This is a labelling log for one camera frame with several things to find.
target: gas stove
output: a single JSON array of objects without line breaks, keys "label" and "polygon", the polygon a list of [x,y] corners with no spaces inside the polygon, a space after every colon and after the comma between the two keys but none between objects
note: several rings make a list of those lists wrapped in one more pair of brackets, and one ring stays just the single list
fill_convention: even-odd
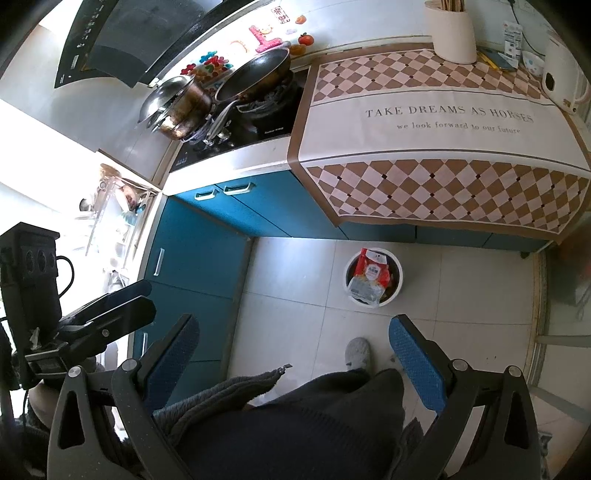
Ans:
[{"label": "gas stove", "polygon": [[307,75],[307,70],[289,72],[283,82],[264,98],[235,108],[222,138],[216,137],[212,145],[203,142],[209,123],[201,127],[183,144],[170,171],[230,150],[290,135]]}]

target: snack package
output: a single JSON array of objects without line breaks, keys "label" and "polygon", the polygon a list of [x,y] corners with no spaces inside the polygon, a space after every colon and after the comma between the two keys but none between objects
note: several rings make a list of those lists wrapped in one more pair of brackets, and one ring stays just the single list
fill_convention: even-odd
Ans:
[{"label": "snack package", "polygon": [[523,27],[512,22],[503,22],[503,36],[505,37],[505,53],[500,54],[509,64],[517,68],[521,58],[521,40]]},{"label": "snack package", "polygon": [[390,282],[385,255],[363,248],[357,260],[355,275],[349,282],[348,293],[354,299],[377,306]]}]

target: chopsticks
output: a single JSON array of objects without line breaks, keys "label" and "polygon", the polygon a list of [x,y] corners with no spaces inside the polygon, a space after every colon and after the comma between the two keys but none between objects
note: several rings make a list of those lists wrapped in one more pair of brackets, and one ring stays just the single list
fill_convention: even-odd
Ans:
[{"label": "chopsticks", "polygon": [[465,0],[441,0],[441,9],[448,12],[463,12]]}]

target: cabinet handle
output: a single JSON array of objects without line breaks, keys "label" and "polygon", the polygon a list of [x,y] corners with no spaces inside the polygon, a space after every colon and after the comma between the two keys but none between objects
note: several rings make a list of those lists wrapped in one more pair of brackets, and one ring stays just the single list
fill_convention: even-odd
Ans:
[{"label": "cabinet handle", "polygon": [[211,192],[196,193],[195,194],[195,200],[197,200],[198,202],[201,202],[203,200],[211,200],[216,195],[217,195],[217,190],[215,190],[215,189],[213,189]]},{"label": "cabinet handle", "polygon": [[248,185],[242,185],[240,187],[224,187],[223,192],[225,195],[240,195],[241,193],[250,193],[256,185],[249,181]]},{"label": "cabinet handle", "polygon": [[146,332],[142,333],[142,355],[146,353],[148,349],[148,334]]},{"label": "cabinet handle", "polygon": [[162,260],[164,260],[164,248],[161,248],[160,253],[158,254],[158,261],[156,262],[156,270],[154,270],[154,277],[158,277],[158,275],[160,275],[160,269],[162,268]]}]

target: blue cabinet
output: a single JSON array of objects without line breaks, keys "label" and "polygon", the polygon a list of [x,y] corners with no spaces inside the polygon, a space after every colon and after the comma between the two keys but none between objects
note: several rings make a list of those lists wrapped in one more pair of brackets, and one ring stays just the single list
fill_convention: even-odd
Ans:
[{"label": "blue cabinet", "polygon": [[291,170],[247,177],[218,184],[220,189],[248,193],[235,199],[277,225],[288,236],[297,238],[346,239],[318,206]]},{"label": "blue cabinet", "polygon": [[411,244],[416,240],[414,225],[376,225],[373,223],[345,222],[341,231],[349,240],[367,240],[374,242],[404,242]]},{"label": "blue cabinet", "polygon": [[199,321],[199,343],[168,404],[225,378],[251,248],[244,233],[186,202],[166,200],[144,275],[156,317],[135,332],[133,347],[139,358],[183,313]]},{"label": "blue cabinet", "polygon": [[250,236],[416,242],[522,252],[545,244],[518,236],[404,223],[344,222],[335,227],[291,170],[231,180],[177,197]]},{"label": "blue cabinet", "polygon": [[251,239],[188,204],[169,198],[148,259],[145,278],[226,297],[240,295]]},{"label": "blue cabinet", "polygon": [[223,380],[221,370],[219,361],[189,362],[170,394],[167,405],[189,398],[220,383]]},{"label": "blue cabinet", "polygon": [[136,358],[141,356],[144,342],[149,347],[163,338],[184,313],[192,314],[199,321],[199,344],[191,361],[221,360],[225,350],[229,350],[226,340],[234,329],[237,302],[157,282],[152,282],[149,298],[156,307],[156,317],[135,334]]},{"label": "blue cabinet", "polygon": [[177,197],[247,235],[289,236],[235,197],[225,195],[217,185],[179,193]]},{"label": "blue cabinet", "polygon": [[531,253],[539,250],[547,243],[548,240],[540,240],[538,238],[493,233],[483,247]]},{"label": "blue cabinet", "polygon": [[457,245],[458,247],[482,247],[490,232],[454,230],[433,226],[417,227],[417,243],[435,245]]}]

